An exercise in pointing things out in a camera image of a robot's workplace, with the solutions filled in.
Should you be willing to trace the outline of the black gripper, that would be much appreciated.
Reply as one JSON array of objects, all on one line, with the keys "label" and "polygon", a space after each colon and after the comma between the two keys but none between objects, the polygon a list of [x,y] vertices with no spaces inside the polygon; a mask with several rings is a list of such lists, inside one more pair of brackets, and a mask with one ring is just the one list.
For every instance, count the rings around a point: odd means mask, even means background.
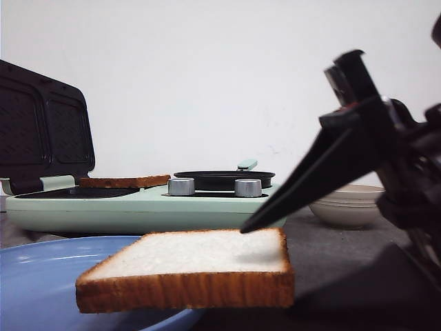
[{"label": "black gripper", "polygon": [[409,235],[413,258],[440,284],[440,107],[414,121],[395,99],[372,97],[322,115],[310,151],[242,233],[282,217],[375,171],[384,192],[377,205],[384,218]]}]

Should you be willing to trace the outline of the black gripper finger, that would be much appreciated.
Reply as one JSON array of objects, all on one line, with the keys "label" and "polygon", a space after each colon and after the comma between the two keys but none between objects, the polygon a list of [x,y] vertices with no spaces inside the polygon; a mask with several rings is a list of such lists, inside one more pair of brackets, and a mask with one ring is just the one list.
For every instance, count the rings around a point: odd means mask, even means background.
[{"label": "black gripper finger", "polygon": [[389,245],[369,265],[299,298],[289,314],[346,330],[439,330],[440,268],[413,246]]}]

